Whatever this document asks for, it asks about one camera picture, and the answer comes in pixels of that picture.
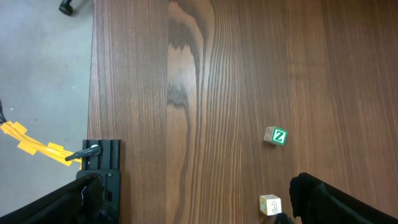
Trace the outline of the yellow 3 block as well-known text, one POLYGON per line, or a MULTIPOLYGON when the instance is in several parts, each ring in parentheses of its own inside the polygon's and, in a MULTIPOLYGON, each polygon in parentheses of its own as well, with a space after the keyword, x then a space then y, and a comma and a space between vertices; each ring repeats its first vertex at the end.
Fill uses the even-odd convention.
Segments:
POLYGON ((282 213, 281 199, 273 194, 261 195, 259 197, 259 209, 267 216, 273 216, 282 213))

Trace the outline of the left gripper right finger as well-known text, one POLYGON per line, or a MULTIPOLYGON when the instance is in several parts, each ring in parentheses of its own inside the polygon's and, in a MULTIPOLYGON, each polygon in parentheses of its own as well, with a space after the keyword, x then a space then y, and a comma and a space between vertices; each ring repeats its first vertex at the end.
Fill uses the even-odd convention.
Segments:
POLYGON ((326 182, 302 172, 289 187, 293 216, 311 224, 393 223, 397 218, 344 193, 326 182))

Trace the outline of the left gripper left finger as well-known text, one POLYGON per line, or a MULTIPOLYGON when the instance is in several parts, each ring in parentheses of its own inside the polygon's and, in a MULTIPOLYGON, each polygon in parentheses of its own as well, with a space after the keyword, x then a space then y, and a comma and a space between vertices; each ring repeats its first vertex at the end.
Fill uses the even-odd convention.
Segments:
POLYGON ((102 205, 100 177, 88 174, 1 217, 1 223, 94 223, 102 205))

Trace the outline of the green Z block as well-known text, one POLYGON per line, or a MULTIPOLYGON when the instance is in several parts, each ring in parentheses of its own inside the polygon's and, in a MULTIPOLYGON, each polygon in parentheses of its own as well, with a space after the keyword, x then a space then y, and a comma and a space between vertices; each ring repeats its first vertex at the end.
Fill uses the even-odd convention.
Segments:
POLYGON ((264 141, 275 145, 284 146, 287 139, 288 132, 277 126, 269 126, 264 135, 264 141))

